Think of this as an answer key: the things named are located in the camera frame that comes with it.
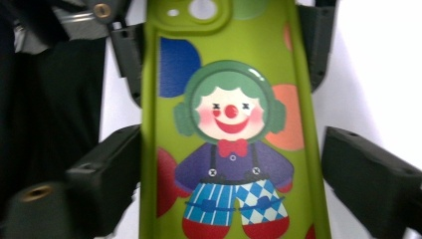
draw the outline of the rosy cheek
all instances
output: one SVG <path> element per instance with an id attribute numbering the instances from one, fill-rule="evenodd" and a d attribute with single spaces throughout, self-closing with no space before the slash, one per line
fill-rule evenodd
<path id="1" fill-rule="evenodd" d="M 221 112 L 219 110 L 215 110 L 215 111 L 212 111 L 212 114 L 214 115 L 214 117 L 217 118 L 220 116 Z"/>
<path id="2" fill-rule="evenodd" d="M 251 115 L 249 116 L 249 123 L 251 124 L 262 124 L 264 123 L 263 119 L 264 111 L 261 107 L 255 107 L 251 111 Z"/>
<path id="3" fill-rule="evenodd" d="M 197 111 L 199 113 L 199 124 L 206 126 L 214 123 L 214 113 L 211 113 L 210 110 L 198 109 Z"/>

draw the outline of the blue checkered pants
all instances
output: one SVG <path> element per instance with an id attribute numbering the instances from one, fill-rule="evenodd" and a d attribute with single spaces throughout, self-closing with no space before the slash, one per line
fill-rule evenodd
<path id="1" fill-rule="evenodd" d="M 234 207 L 235 200 L 240 208 Z M 184 213 L 184 218 L 209 224 L 229 226 L 233 213 L 239 210 L 242 224 L 275 221 L 288 216 L 274 185 L 260 180 L 242 185 L 200 183 L 194 190 Z"/>

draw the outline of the clown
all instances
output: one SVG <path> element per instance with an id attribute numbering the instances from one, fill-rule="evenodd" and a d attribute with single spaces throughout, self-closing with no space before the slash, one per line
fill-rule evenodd
<path id="1" fill-rule="evenodd" d="M 262 142 L 286 119 L 267 79 L 243 63 L 209 64 L 193 75 L 174 115 L 180 133 L 205 140 L 175 170 L 176 185 L 191 194 L 185 235 L 224 238 L 240 212 L 248 237 L 282 236 L 290 219 L 278 191 L 290 191 L 294 168 Z"/>

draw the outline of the clown face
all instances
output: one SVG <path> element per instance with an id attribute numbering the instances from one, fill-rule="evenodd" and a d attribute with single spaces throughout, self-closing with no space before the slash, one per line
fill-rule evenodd
<path id="1" fill-rule="evenodd" d="M 198 128 L 217 140 L 248 139 L 265 126 L 259 99 L 247 97 L 240 88 L 226 91 L 217 87 L 201 98 L 195 110 L 199 114 Z"/>

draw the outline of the green phone case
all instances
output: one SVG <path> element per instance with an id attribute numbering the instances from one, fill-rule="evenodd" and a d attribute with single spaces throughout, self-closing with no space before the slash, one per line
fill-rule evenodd
<path id="1" fill-rule="evenodd" d="M 295 1 L 147 4 L 140 238 L 330 238 Z"/>

